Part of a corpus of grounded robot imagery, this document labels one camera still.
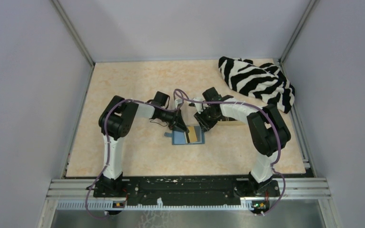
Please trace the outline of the blue leather card holder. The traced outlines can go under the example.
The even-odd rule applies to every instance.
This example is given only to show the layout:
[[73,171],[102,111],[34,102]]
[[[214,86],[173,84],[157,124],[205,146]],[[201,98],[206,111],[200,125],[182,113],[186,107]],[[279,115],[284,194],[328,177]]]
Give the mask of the blue leather card holder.
[[[204,132],[201,129],[202,133],[202,142],[198,144],[205,144],[205,135]],[[185,133],[184,132],[178,132],[178,131],[171,131],[170,133],[165,132],[163,134],[166,138],[169,138],[171,140],[172,145],[196,145],[196,144],[187,144],[185,139]]]

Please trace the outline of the gold credit card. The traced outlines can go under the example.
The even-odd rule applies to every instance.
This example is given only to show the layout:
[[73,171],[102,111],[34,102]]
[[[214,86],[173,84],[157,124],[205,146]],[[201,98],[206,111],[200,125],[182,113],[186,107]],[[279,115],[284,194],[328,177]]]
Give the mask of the gold credit card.
[[188,132],[185,133],[187,144],[198,144],[202,142],[202,133],[200,126],[188,126]]

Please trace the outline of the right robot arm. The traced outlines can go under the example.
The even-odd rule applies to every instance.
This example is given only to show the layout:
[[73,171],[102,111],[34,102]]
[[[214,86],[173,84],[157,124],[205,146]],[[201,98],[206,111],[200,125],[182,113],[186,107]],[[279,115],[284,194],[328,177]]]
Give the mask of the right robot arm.
[[205,132],[224,117],[248,126],[252,143],[258,152],[249,172],[249,191],[255,196],[262,195],[272,180],[274,164],[291,140],[291,133],[277,106],[269,104],[258,107],[231,95],[221,96],[214,87],[207,89],[202,98],[194,99],[189,105],[196,108],[194,118]]

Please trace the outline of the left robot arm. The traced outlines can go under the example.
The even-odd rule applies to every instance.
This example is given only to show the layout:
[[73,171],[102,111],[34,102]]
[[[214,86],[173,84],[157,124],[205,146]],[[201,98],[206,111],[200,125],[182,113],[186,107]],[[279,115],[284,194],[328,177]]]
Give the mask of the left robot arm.
[[148,102],[124,99],[117,95],[112,98],[98,120],[105,143],[105,156],[103,170],[96,182],[97,187],[103,187],[113,197],[123,192],[123,142],[135,118],[158,119],[165,122],[170,130],[189,132],[183,121],[180,105],[174,110],[169,110],[169,101],[170,96],[160,91]]

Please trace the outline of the zebra striped cloth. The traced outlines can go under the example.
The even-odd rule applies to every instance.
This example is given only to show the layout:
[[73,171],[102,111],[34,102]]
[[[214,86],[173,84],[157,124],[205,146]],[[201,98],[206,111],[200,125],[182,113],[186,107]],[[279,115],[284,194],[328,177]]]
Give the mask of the zebra striped cloth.
[[251,59],[220,57],[218,69],[225,84],[242,95],[259,99],[289,113],[295,102],[295,88],[273,63],[255,65]]

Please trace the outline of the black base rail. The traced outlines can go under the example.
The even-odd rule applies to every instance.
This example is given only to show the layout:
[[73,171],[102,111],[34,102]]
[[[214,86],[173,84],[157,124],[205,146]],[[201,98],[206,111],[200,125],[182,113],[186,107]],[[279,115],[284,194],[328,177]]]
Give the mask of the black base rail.
[[246,175],[132,176],[119,180],[100,177],[93,187],[95,198],[126,198],[128,206],[238,205],[244,197],[271,199],[281,195],[276,180],[256,184]]

